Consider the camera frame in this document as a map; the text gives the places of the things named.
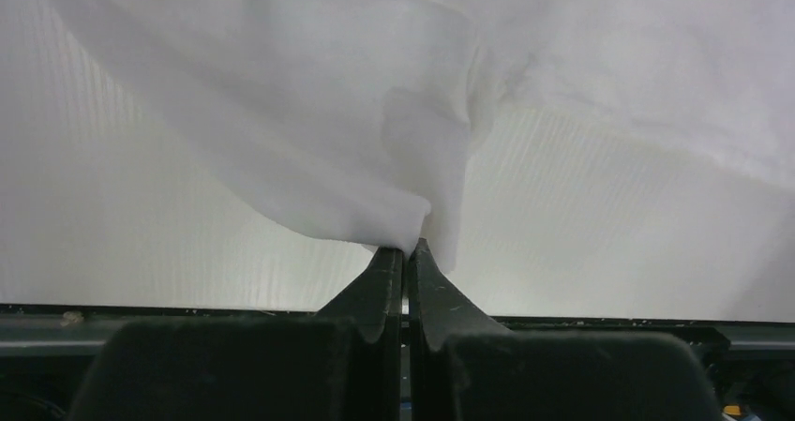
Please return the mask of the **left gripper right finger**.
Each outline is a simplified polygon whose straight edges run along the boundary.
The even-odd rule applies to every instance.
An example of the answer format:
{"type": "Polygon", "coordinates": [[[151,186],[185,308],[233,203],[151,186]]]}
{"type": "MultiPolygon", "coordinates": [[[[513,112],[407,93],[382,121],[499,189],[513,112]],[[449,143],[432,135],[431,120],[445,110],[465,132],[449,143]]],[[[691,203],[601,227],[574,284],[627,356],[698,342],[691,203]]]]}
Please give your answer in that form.
{"type": "Polygon", "coordinates": [[[440,270],[420,239],[406,263],[412,418],[458,420],[458,394],[470,384],[452,349],[456,339],[510,332],[475,305],[440,270]]]}

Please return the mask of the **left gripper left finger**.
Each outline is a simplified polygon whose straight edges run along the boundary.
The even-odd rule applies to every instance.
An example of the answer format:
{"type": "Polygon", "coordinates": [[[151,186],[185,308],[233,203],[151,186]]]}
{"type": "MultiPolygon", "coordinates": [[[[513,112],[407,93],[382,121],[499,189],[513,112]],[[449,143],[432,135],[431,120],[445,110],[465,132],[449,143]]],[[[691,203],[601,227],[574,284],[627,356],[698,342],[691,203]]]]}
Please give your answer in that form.
{"type": "Polygon", "coordinates": [[[378,248],[365,270],[322,307],[322,319],[352,324],[343,418],[398,420],[404,254],[378,248]]]}

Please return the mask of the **white t-shirt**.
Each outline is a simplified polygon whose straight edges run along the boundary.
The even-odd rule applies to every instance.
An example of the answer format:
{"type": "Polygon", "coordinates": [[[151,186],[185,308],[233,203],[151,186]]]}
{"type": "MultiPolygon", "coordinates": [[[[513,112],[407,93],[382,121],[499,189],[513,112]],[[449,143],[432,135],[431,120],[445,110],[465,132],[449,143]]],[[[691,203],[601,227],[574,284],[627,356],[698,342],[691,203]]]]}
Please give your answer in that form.
{"type": "Polygon", "coordinates": [[[794,0],[49,0],[255,210],[456,260],[464,169],[540,105],[789,181],[794,0]]]}

